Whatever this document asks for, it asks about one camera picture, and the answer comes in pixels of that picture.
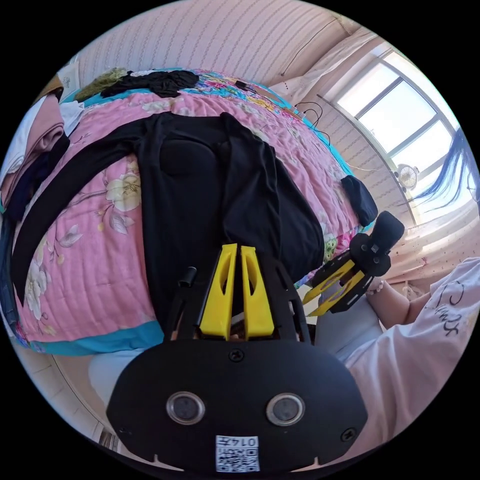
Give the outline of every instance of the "label sticker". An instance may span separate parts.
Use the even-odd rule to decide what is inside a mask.
[[[222,436],[215,438],[216,471],[225,473],[259,472],[257,436]]]

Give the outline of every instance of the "pink towel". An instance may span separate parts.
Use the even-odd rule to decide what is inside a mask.
[[[1,201],[4,207],[8,206],[10,197],[25,170],[40,154],[50,152],[63,132],[64,120],[60,113],[59,101],[54,94],[50,94],[42,103],[28,133],[25,158],[20,169],[15,173],[8,174],[3,181]]]

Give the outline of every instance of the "person's hand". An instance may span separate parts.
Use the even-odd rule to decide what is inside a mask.
[[[367,292],[373,292],[376,290],[380,284],[383,282],[383,280],[379,277],[375,277],[372,281],[371,284],[368,286]]]

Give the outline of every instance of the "window frame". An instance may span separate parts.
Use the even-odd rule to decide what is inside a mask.
[[[447,119],[445,114],[441,111],[441,109],[437,106],[437,104],[407,75],[402,73],[393,65],[390,65],[385,58],[390,55],[391,53],[396,53],[400,55],[397,51],[393,48],[388,49],[385,53],[378,56],[377,58],[373,59],[363,70],[357,73],[339,92],[335,97],[331,100],[331,104],[339,110],[343,115],[349,118],[355,127],[360,130],[360,132],[367,138],[367,140],[372,144],[372,146],[377,150],[380,154],[381,158],[383,159],[384,163],[388,166],[388,168],[393,172],[397,170],[397,166],[395,165],[392,157],[396,154],[401,152],[404,148],[408,147],[410,144],[415,142],[422,134],[424,134],[430,127],[432,127],[436,122],[441,121],[445,128],[448,130],[452,138],[455,136],[455,128]],[[390,83],[386,88],[384,88],[375,98],[373,98],[365,107],[363,107],[355,116],[351,115],[347,112],[344,108],[339,105],[339,100],[347,94],[351,89],[353,89],[359,82],[362,80],[372,69],[374,69],[377,65],[383,65],[384,67],[390,69],[392,72],[398,75],[398,77]],[[431,118],[427,123],[421,126],[417,131],[415,131],[412,135],[402,141],[399,145],[393,148],[390,151],[386,151],[382,145],[377,141],[377,139],[367,130],[367,128],[362,124],[359,120],[366,112],[368,112],[374,105],[376,105],[382,98],[384,98],[389,92],[391,92],[397,85],[401,82],[406,82],[409,84],[435,111],[435,115]],[[434,172],[436,169],[441,167],[445,161],[447,155],[439,158],[435,161],[432,165],[428,168],[424,169],[419,175],[418,180],[422,180],[427,175]],[[405,199],[408,201],[412,198],[410,192],[404,192],[400,189],[402,194],[404,195]],[[421,222],[420,212],[417,210],[414,204],[409,203],[409,208],[412,213],[412,218],[415,224]]]

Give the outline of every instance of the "small fan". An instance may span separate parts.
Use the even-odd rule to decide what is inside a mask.
[[[420,170],[416,166],[400,163],[395,172],[398,182],[403,187],[403,191],[413,190],[417,186]]]

